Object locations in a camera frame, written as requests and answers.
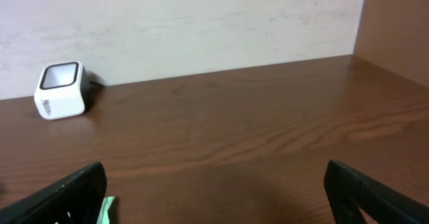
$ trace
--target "wooden side panel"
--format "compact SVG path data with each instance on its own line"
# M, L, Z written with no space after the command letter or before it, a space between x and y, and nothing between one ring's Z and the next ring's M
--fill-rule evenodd
M355 55L429 86L429 0L365 0Z

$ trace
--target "black object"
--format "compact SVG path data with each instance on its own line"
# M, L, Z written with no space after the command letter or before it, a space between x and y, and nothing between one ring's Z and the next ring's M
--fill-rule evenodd
M336 224L366 223L359 207L378 223L429 223L429 208L382 183L331 160L324 188Z
M95 224L107 180L95 162L0 210L1 224Z

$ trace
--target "dark wood surface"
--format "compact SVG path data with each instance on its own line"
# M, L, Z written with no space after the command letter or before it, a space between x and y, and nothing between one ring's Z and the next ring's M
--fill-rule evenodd
M0 101L0 207L93 161L121 223L333 223L330 159L429 204L429 90L352 56Z
M429 87L429 0L365 0L355 55Z

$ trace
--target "logo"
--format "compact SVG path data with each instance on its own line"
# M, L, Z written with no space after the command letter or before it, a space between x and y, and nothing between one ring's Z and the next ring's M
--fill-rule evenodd
M45 111L48 115L51 115L51 106L49 105L49 100L41 100L43 107L45 108Z

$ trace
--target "wood grain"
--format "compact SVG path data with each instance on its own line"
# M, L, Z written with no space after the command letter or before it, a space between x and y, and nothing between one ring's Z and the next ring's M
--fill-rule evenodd
M44 121L0 101L0 207L99 160L122 223L333 223L339 159L429 204L429 90L353 56L105 88Z
M365 0L355 55L429 86L429 0Z

